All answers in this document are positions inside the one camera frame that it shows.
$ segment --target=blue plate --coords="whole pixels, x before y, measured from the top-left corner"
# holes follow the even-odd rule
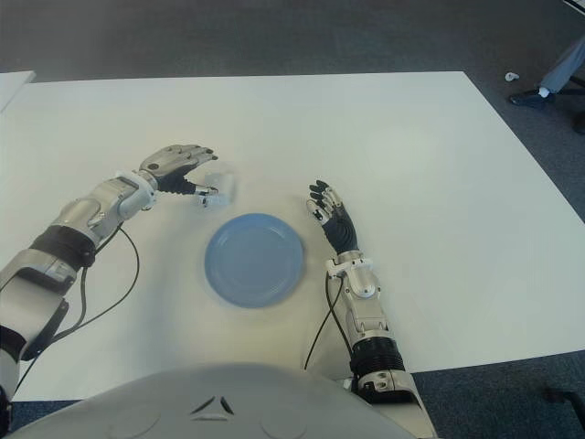
[[[263,213],[225,223],[205,254],[205,273],[213,289],[232,304],[247,308],[282,300],[302,270],[299,236],[285,222]]]

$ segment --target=gray carpet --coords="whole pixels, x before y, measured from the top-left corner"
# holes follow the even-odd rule
[[[585,99],[543,111],[505,100],[583,32],[585,17],[560,0],[0,0],[0,71],[47,81],[463,70],[584,219],[585,137],[570,125]],[[505,82],[509,70],[521,80]],[[538,390],[585,396],[584,370],[580,352],[416,379],[444,437],[577,438],[570,407]],[[21,407],[20,423],[31,419]]]

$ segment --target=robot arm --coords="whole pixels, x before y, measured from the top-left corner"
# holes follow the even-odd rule
[[[212,194],[184,175],[209,160],[213,151],[172,145],[151,155],[137,172],[118,172],[91,193],[69,203],[34,240],[0,271],[0,436],[9,421],[18,363],[33,359],[55,335],[69,305],[63,298],[77,271],[90,267],[100,243],[139,210],[154,204],[156,190]]]
[[[337,253],[325,265],[330,278],[343,282],[353,391],[417,437],[436,436],[379,302],[382,288],[372,271],[373,263],[357,247],[356,229],[341,198],[324,181],[317,180],[309,188],[307,209]]]

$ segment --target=white table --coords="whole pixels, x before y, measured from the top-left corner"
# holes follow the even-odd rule
[[[585,348],[585,227],[461,72],[38,83],[0,124],[2,263],[69,200],[164,145],[215,149],[220,160],[193,179],[231,171],[238,186],[217,212],[161,195],[129,222],[142,256],[133,294],[43,354],[20,400],[83,398],[197,362],[300,367],[325,312],[332,255],[305,212],[316,177],[342,195],[377,264],[411,371]],[[305,252],[293,294],[258,310],[225,303],[203,272],[214,231],[248,212],[288,222]],[[89,316],[133,270],[121,236],[89,271]],[[64,326],[78,296],[68,294]],[[332,323],[312,369],[348,371]]]

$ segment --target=wire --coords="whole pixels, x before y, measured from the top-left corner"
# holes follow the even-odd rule
[[[108,245],[111,240],[113,240],[113,238],[116,236],[116,234],[122,228],[122,225],[123,225],[123,222],[121,222],[118,225],[118,227],[116,227],[116,230],[114,230],[113,233],[108,237],[108,239],[106,241],[104,241],[101,244],[100,247],[98,247],[98,250],[96,250],[96,252],[95,252],[96,255],[99,252],[101,252],[101,250],[103,250],[103,248],[106,245]],[[56,341],[61,340],[62,338],[68,336],[69,334],[72,334],[73,332],[75,332],[75,330],[78,327],[80,327],[81,323],[83,322],[83,319],[85,318],[85,315],[86,315],[87,310],[88,310],[87,295],[85,293],[85,279],[86,279],[87,275],[88,275],[88,267],[83,267],[83,270],[81,271],[81,280],[80,280],[80,295],[81,295],[81,314],[80,314],[80,318],[78,318],[77,319],[77,322],[75,322],[69,329],[64,329],[61,332],[59,332],[58,334],[56,334],[52,338],[51,343],[55,343]]]
[[[28,365],[27,371],[25,372],[25,374],[22,376],[22,378],[20,379],[20,381],[18,382],[18,384],[16,385],[16,389],[15,389],[15,394],[18,391],[18,388],[20,387],[20,385],[22,384],[22,382],[25,380],[25,378],[28,375],[28,372],[30,372],[31,369],[33,369],[33,366],[35,365],[35,363],[37,362],[38,358],[40,357],[40,354],[42,354],[45,349],[41,350],[38,355],[36,357],[33,358],[32,362]]]
[[[120,224],[118,224],[118,227],[116,227],[116,230],[113,231],[113,233],[108,237],[108,239],[106,241],[104,241],[100,247],[98,247],[98,250],[95,251],[95,254],[97,255],[99,252],[101,252],[103,250],[103,248],[108,245],[110,243],[111,240],[113,240],[113,237],[116,236],[116,234],[120,231],[120,229],[122,228],[124,221],[122,221]]]
[[[331,297],[329,297],[329,283],[327,282],[327,280],[328,280],[328,274],[325,274],[325,297],[327,298],[327,303],[329,304],[329,309],[331,310],[331,315],[333,316],[333,319],[334,319],[335,323],[337,324],[337,329],[339,329],[339,333],[341,334],[341,337],[343,338],[344,342],[346,343],[347,352],[349,353],[349,357],[351,358],[351,356],[354,354],[354,351],[351,349],[351,345],[349,344],[349,340],[347,340],[346,332],[344,331],[344,329],[341,327],[341,324],[339,323],[339,319],[337,318],[337,314],[335,313],[334,305],[331,304]],[[341,292],[342,287],[343,287],[343,282],[341,283],[341,285],[339,285],[339,292]]]
[[[97,320],[98,318],[100,318],[101,316],[105,315],[106,313],[109,313],[110,311],[113,310],[113,308],[115,308],[116,306],[118,306],[126,297],[128,297],[128,295],[130,294],[130,292],[134,289],[134,286],[136,285],[136,281],[138,280],[138,274],[140,273],[140,255],[138,254],[138,249],[136,248],[136,245],[134,244],[134,241],[132,241],[132,238],[130,238],[130,236],[128,235],[128,233],[126,233],[126,231],[124,229],[122,229],[122,224],[120,224],[120,226],[118,226],[118,229],[116,229],[116,231],[110,236],[110,238],[108,238],[106,240],[106,242],[104,242],[100,248],[98,248],[98,250],[96,251],[96,254],[108,243],[112,240],[113,235],[115,235],[117,232],[121,231],[124,236],[128,239],[128,241],[130,242],[130,244],[132,245],[132,248],[134,250],[134,254],[136,255],[136,273],[134,274],[134,278],[132,281],[132,284],[130,285],[130,288],[128,288],[128,290],[126,291],[126,293],[112,306],[108,307],[107,309],[105,309],[104,311],[100,312],[99,314],[97,314],[95,317],[92,317],[90,320],[88,320],[87,322],[84,322],[82,324],[79,324],[77,327],[71,327],[70,329],[67,329],[66,331],[62,331],[61,333],[57,334],[56,336],[54,336],[51,340],[51,342],[43,349],[41,350],[36,357],[33,358],[32,362],[28,365],[27,371],[25,372],[25,374],[22,376],[22,378],[18,381],[18,384],[16,385],[16,389],[15,389],[15,393],[18,390],[18,388],[20,387],[20,385],[23,383],[23,381],[25,380],[25,378],[28,375],[28,372],[30,372],[30,370],[33,368],[33,366],[35,365],[35,363],[37,362],[37,360],[40,358],[41,354],[43,352],[45,352],[45,350],[47,350],[47,348],[49,346],[51,346],[53,343],[55,343],[56,341],[59,341],[61,339],[63,339],[64,337],[73,334],[74,332],[76,332],[77,330],[81,329],[82,327],[85,327],[86,325],[88,325],[89,323],[93,322],[94,320]],[[82,292],[83,295],[85,295],[85,276],[84,276],[84,272],[81,273],[81,281],[83,282],[83,287],[82,287]]]
[[[105,310],[101,311],[99,314],[97,314],[95,317],[92,317],[91,319],[89,319],[87,322],[82,323],[81,325],[79,325],[78,327],[76,327],[72,332],[76,332],[79,331],[80,329],[82,329],[83,327],[86,327],[88,324],[90,324],[91,322],[97,320],[98,318],[100,318],[101,316],[109,313],[110,311],[113,310],[113,308],[115,308],[116,306],[118,306],[119,304],[121,304],[124,299],[126,297],[128,297],[128,295],[132,292],[132,290],[134,289],[134,286],[136,285],[136,281],[138,280],[138,274],[140,273],[140,255],[138,254],[138,249],[136,248],[136,245],[134,244],[134,241],[132,241],[132,238],[130,238],[130,236],[128,235],[128,233],[126,233],[126,231],[122,228],[120,228],[120,231],[124,234],[124,236],[128,239],[128,241],[130,242],[130,244],[132,245],[132,248],[134,250],[134,254],[136,255],[136,273],[134,274],[134,279],[132,280],[132,284],[130,285],[130,288],[128,288],[128,290],[126,291],[126,293],[112,306],[110,306],[109,308],[106,308]]]
[[[342,282],[339,285],[339,289],[337,290],[337,295],[335,296],[335,300],[333,301],[333,303],[331,303],[331,298],[329,297],[329,274],[328,273],[325,274],[325,294],[327,296],[327,304],[329,305],[329,311],[327,311],[327,314],[325,315],[323,322],[321,322],[321,325],[319,326],[319,329],[317,330],[317,334],[314,336],[313,343],[311,344],[311,348],[309,349],[309,354],[307,355],[307,360],[304,362],[304,367],[303,367],[304,370],[307,370],[307,366],[309,364],[309,360],[311,359],[311,355],[313,354],[314,347],[317,344],[317,340],[319,339],[319,336],[321,335],[321,332],[323,331],[325,323],[327,322],[327,318],[329,318],[330,315],[334,316],[335,322],[337,323],[337,328],[341,332],[341,336],[343,337],[343,339],[346,343],[346,346],[349,349],[349,356],[351,357],[351,355],[352,355],[352,350],[351,350],[351,347],[349,347],[349,342],[347,341],[346,333],[341,328],[341,325],[339,324],[339,320],[337,320],[337,315],[335,314],[335,305],[337,304],[337,300],[339,299],[339,296],[341,295],[341,290],[342,290],[343,286],[344,286],[344,284]]]
[[[335,306],[335,304],[337,303],[337,299],[339,299],[339,296],[341,295],[342,286],[343,286],[343,283],[341,283],[339,285],[339,291],[337,292],[337,296],[335,297],[335,300],[333,302],[333,306]],[[323,322],[321,322],[321,325],[319,326],[319,330],[317,330],[317,334],[314,336],[313,343],[311,344],[311,348],[309,349],[309,354],[307,355],[307,360],[304,362],[304,367],[303,367],[304,370],[307,370],[307,366],[309,364],[309,359],[311,359],[311,355],[313,355],[313,350],[314,350],[315,345],[317,344],[317,340],[319,339],[319,336],[321,335],[321,331],[323,331],[325,323],[327,323],[327,319],[331,315],[331,310],[332,310],[332,308],[330,307],[329,311],[327,311],[327,314],[325,315],[325,318],[323,319]]]

